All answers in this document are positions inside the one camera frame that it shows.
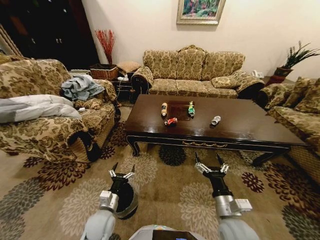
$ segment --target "floral carpet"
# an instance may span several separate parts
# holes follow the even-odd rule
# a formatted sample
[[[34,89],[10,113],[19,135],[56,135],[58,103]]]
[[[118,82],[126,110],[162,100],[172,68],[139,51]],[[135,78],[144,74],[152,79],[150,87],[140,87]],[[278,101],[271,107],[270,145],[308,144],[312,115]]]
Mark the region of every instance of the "floral carpet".
[[[0,152],[0,240],[80,239],[101,191],[111,186],[108,170],[116,162],[116,172],[128,173],[135,165],[139,206],[131,218],[117,219],[110,239],[127,240],[140,227],[156,224],[217,240],[213,190],[194,168],[195,151],[207,166],[217,166],[216,153],[230,165],[225,182],[236,198],[249,199],[253,211],[242,219],[261,240],[320,239],[319,187],[284,156],[252,167],[260,153],[140,144],[140,156],[133,157],[123,132],[130,111],[121,112],[101,158],[91,164]]]

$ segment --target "carpet flower pattern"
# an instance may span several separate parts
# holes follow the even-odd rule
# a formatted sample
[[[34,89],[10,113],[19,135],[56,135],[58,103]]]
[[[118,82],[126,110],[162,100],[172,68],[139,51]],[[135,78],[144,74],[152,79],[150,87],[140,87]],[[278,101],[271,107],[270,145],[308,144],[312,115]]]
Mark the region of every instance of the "carpet flower pattern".
[[[121,237],[117,233],[112,233],[112,235],[109,237],[109,240],[121,240]]]
[[[25,232],[25,221],[20,216],[10,220],[0,220],[0,239],[19,240]]]
[[[128,156],[120,165],[119,171],[127,174],[131,172],[134,166],[135,175],[132,178],[132,183],[141,188],[143,185],[150,183],[155,179],[158,170],[157,161],[153,156],[146,152],[141,152],[139,156]]]
[[[159,157],[166,165],[179,166],[185,162],[186,153],[181,146],[161,145]]]
[[[109,159],[116,153],[116,150],[113,146],[105,146],[101,149],[101,151],[101,159]]]
[[[124,132],[125,125],[126,125],[126,121],[118,122],[115,125],[115,128],[113,129],[112,135],[110,138],[110,143],[113,146],[125,147],[128,145],[128,142],[126,139],[126,133]]]
[[[206,148],[186,146],[183,149],[187,159],[195,160],[196,153],[200,160],[208,156],[208,150]]]
[[[242,173],[242,182],[255,193],[262,193],[265,189],[264,183],[253,173]]]
[[[44,160],[42,157],[36,157],[36,156],[31,156],[25,162],[23,163],[24,168],[31,168],[34,167],[35,165],[38,165]]]
[[[30,178],[14,186],[0,200],[0,219],[12,220],[20,217],[45,194],[37,178]]]
[[[268,186],[274,189],[282,201],[295,206],[314,217],[320,217],[320,194],[308,179],[297,169],[288,165],[272,163],[264,173]]]
[[[99,209],[101,191],[109,188],[105,180],[92,178],[73,189],[59,211],[62,231],[68,236],[81,236],[88,218]]]
[[[90,168],[89,163],[77,161],[65,161],[53,163],[45,161],[44,166],[38,171],[39,179],[46,191],[59,190],[70,183],[75,183],[82,178],[86,170]]]
[[[296,240],[320,239],[320,220],[309,218],[293,206],[284,206],[282,210],[285,226]]]
[[[185,228],[202,235],[207,240],[218,238],[218,220],[212,188],[204,183],[193,182],[180,192],[180,212]]]

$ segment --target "white blanket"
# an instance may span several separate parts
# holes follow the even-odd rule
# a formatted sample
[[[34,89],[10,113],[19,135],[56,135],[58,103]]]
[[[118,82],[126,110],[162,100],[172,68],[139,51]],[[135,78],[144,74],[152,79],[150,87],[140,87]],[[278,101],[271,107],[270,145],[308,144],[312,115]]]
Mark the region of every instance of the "white blanket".
[[[61,96],[40,94],[0,99],[0,123],[52,116],[82,119],[73,103]]]

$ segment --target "bottle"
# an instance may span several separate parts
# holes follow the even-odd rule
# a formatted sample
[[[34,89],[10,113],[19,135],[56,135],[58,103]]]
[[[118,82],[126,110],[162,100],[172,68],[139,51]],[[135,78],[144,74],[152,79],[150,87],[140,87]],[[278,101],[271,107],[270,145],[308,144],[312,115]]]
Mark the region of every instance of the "bottle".
[[[221,117],[220,116],[215,116],[212,120],[211,120],[211,124],[212,125],[217,125],[221,120]]]
[[[161,106],[161,115],[165,116],[168,113],[168,104],[166,102],[162,103]]]

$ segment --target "blue clothing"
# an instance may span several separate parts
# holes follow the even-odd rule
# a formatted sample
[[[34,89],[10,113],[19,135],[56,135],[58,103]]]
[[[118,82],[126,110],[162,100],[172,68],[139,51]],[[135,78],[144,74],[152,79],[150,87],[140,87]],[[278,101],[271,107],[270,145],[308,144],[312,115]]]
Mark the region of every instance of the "blue clothing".
[[[72,100],[87,101],[94,95],[105,90],[105,88],[94,82],[87,74],[79,74],[61,84],[64,95]]]

